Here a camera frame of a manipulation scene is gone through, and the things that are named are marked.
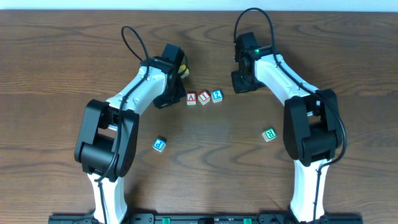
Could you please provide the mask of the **yellow block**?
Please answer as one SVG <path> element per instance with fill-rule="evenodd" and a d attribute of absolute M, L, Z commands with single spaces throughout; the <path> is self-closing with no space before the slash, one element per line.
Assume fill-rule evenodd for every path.
<path fill-rule="evenodd" d="M 180 78 L 185 78 L 189 75 L 189 68 L 186 65 L 181 65 L 178 70 Z"/>

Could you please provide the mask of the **red letter A block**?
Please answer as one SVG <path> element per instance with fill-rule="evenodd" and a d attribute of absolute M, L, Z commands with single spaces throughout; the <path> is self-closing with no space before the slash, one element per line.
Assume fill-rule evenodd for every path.
<path fill-rule="evenodd" d="M 195 92 L 188 92 L 186 102 L 187 102 L 187 105 L 196 105 L 197 94 Z"/>

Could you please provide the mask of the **red letter I block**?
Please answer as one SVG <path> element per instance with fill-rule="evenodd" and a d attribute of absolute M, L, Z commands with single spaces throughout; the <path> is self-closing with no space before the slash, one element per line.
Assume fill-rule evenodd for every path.
<path fill-rule="evenodd" d="M 198 94 L 198 100 L 202 105 L 205 105 L 210 102 L 211 96 L 207 90 L 204 90 L 200 94 Z"/>

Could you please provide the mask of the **blue number 2 block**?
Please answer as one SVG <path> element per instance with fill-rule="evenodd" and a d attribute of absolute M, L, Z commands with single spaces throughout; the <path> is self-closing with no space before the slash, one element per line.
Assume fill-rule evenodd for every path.
<path fill-rule="evenodd" d="M 223 94 L 221 90 L 214 90 L 211 92 L 211 99 L 213 103 L 221 102 L 223 100 Z"/>

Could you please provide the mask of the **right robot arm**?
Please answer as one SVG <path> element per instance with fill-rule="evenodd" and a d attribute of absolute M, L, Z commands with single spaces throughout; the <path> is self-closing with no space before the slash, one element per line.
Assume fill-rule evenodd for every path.
<path fill-rule="evenodd" d="M 290 211 L 298 223 L 320 223 L 325 172 L 342 142 L 333 114 L 338 111 L 336 95 L 307 83 L 273 46 L 261 47 L 252 32 L 235 37 L 234 49 L 239 66 L 231 74 L 234 92 L 266 86 L 284 107 L 283 141 L 295 166 Z"/>

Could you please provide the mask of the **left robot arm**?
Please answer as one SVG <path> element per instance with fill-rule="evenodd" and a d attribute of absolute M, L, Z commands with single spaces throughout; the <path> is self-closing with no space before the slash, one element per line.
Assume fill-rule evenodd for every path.
<path fill-rule="evenodd" d="M 86 105 L 74 158 L 93 186 L 92 223 L 124 221 L 124 176 L 136 155 L 140 117 L 150 104 L 161 109 L 184 96 L 185 59 L 179 46 L 167 44 L 162 55 L 140 63 L 137 75 L 118 94 Z"/>

